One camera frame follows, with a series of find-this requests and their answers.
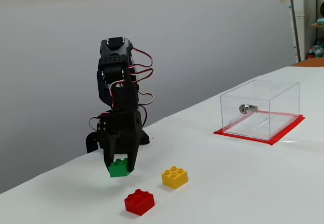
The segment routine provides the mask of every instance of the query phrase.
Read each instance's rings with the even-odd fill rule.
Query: clear acrylic box
[[[254,80],[221,95],[223,132],[270,140],[299,116],[299,83]]]

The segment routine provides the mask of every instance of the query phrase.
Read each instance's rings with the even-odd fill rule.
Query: green lego brick
[[[123,160],[116,159],[115,162],[111,163],[108,167],[110,177],[126,177],[130,174],[127,169],[128,158]]]

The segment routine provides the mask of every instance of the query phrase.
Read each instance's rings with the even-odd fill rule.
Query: shelf
[[[312,24],[309,28],[324,28],[324,25]]]

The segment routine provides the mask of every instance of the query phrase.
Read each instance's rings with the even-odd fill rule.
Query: white tabletop
[[[217,95],[147,127],[151,144],[128,177],[110,178],[102,153],[87,154],[1,194],[0,223],[322,223],[324,68],[259,79],[301,85],[306,119],[274,146],[213,134],[222,123]],[[188,171],[177,190],[161,182],[172,166]],[[143,216],[125,211],[135,189],[154,194]]]

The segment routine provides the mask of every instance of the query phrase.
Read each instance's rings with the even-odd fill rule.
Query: black robotic arm
[[[129,172],[134,170],[139,145],[149,144],[138,110],[139,86],[132,49],[127,38],[110,38],[101,42],[97,71],[99,98],[111,110],[96,117],[99,119],[96,132],[86,139],[88,153],[97,150],[99,143],[107,169],[115,154],[127,154]]]

